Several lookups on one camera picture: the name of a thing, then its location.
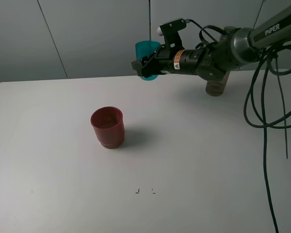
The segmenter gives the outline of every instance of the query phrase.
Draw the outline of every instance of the white table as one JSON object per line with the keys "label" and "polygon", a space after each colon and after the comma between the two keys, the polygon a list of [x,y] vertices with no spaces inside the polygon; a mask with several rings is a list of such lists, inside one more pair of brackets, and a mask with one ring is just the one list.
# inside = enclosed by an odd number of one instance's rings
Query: white table
{"label": "white table", "polygon": [[[196,76],[0,83],[0,233],[275,232],[263,131],[243,118],[252,74],[232,72],[220,97]],[[291,75],[282,84],[289,110]],[[272,75],[266,95],[268,118],[282,116]],[[124,114],[126,141],[115,150],[90,124],[107,105]],[[291,233],[291,130],[288,137],[286,160],[284,132],[269,130],[283,233]]]}

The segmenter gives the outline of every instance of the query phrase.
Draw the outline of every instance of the plastic cup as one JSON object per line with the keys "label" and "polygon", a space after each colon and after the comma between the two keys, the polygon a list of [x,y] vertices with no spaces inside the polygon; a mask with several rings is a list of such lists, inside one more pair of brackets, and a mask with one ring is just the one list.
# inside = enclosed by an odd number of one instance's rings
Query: plastic cup
{"label": "plastic cup", "polygon": [[91,117],[91,124],[98,141],[108,149],[114,149],[124,142],[124,123],[121,110],[115,107],[103,107]]}
{"label": "plastic cup", "polygon": [[[154,51],[157,51],[161,44],[157,41],[145,40],[136,44],[136,58],[141,60],[143,57],[149,57]],[[148,78],[141,77],[143,80],[151,81],[157,78],[158,75],[152,75]]]}

